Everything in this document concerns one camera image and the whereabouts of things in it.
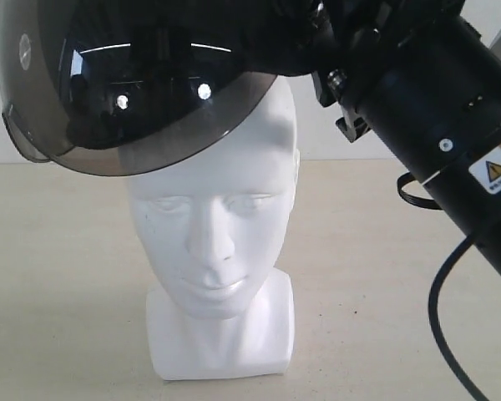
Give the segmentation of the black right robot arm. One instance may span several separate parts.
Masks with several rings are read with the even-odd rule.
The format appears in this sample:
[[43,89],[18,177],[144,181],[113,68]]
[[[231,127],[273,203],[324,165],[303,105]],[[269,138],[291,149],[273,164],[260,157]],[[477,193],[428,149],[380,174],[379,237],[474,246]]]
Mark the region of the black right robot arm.
[[501,276],[501,60],[460,1],[280,1],[323,106],[372,131]]

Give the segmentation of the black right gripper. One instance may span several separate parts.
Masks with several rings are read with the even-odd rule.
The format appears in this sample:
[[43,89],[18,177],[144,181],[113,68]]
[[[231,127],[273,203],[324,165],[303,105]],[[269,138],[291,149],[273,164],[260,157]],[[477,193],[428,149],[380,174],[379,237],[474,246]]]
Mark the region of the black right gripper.
[[399,1],[276,1],[275,11],[286,21],[282,41],[286,55],[277,73],[310,75],[318,104],[338,104],[336,127],[351,143],[370,128],[353,106],[344,105],[356,68],[377,54],[392,25]]

